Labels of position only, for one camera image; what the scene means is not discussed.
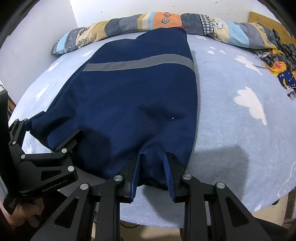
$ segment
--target tile floor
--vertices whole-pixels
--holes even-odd
[[[266,221],[283,225],[286,213],[288,195],[282,197],[278,204],[271,205],[260,210],[253,215]],[[134,224],[123,222],[126,226]],[[124,241],[181,241],[179,229],[164,229],[149,226],[138,226],[133,229],[127,229],[120,226],[120,234]]]

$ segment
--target dark blue fabric with moon print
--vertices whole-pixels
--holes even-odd
[[[197,86],[181,28],[159,28],[106,43],[64,84],[30,133],[55,150],[77,129],[72,154],[82,170],[108,179],[145,154],[139,185],[167,188],[163,158],[186,168],[194,143]]]

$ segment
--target white wall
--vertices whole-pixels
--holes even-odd
[[[50,51],[77,28],[69,0],[40,0],[0,49],[0,80],[14,102],[56,59]]]
[[[257,0],[70,0],[78,27],[147,12],[201,13],[222,20],[246,22],[254,11],[276,19]]]

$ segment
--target human hand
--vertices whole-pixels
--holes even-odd
[[[13,229],[15,229],[16,227],[23,225],[26,218],[31,217],[35,214],[40,215],[44,209],[44,205],[43,205],[42,198],[38,198],[37,200],[35,200],[34,204],[31,204],[31,203],[18,204],[12,215],[10,215],[5,210],[1,202],[0,202],[0,208],[6,220],[10,224],[10,226]]]

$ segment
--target bed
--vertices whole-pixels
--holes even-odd
[[[46,111],[68,78],[109,41],[134,39],[143,33],[104,39],[59,57],[28,88],[10,120]],[[250,50],[187,35],[194,59],[198,91],[195,142],[186,173],[200,181],[224,182],[250,212],[271,205],[296,186],[296,102]],[[46,153],[30,133],[25,153]],[[80,183],[103,180],[77,169],[79,180],[60,191],[69,195]],[[172,203],[168,191],[137,188],[132,204],[121,204],[127,222],[180,228],[183,204]]]

